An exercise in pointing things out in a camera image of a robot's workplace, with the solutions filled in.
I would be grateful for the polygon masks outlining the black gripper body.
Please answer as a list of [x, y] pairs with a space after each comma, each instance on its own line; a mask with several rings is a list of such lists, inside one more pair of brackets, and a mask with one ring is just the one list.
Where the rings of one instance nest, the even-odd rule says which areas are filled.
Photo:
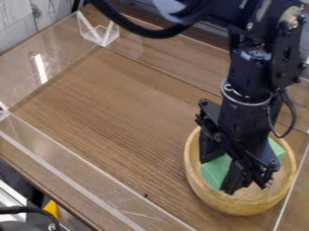
[[240, 160], [262, 165], [273, 162], [274, 172], [281, 163], [271, 150], [267, 138], [273, 115], [273, 96], [260, 98], [235, 98], [223, 96], [222, 104], [202, 98], [198, 102], [199, 113], [195, 122], [211, 131], [223, 134], [222, 144], [231, 160]]

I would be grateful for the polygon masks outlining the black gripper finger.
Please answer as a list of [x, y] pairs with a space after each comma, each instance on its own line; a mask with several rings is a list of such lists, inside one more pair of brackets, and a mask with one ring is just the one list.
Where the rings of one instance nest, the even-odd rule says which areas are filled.
[[220, 190], [232, 195], [239, 189], [248, 188], [252, 182], [260, 189], [264, 189], [273, 180], [273, 173], [273, 162], [263, 167], [251, 162], [232, 160], [220, 184]]
[[204, 125], [199, 132], [199, 162], [207, 163], [226, 154], [222, 144], [223, 134], [219, 131], [211, 131]]

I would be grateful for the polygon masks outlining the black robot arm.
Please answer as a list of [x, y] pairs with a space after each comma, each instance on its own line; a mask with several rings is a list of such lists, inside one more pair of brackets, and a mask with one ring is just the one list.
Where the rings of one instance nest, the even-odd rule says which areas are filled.
[[266, 188], [281, 163], [268, 143], [278, 139], [282, 107], [297, 115], [287, 88], [301, 81], [305, 64], [301, 37], [306, 18], [302, 0], [153, 0], [172, 25], [157, 30], [133, 23], [109, 0], [85, 0], [124, 30], [168, 39], [207, 21], [228, 30], [228, 75], [220, 84], [222, 103], [203, 99], [195, 116], [199, 162], [231, 159], [219, 190], [228, 195], [256, 184]]

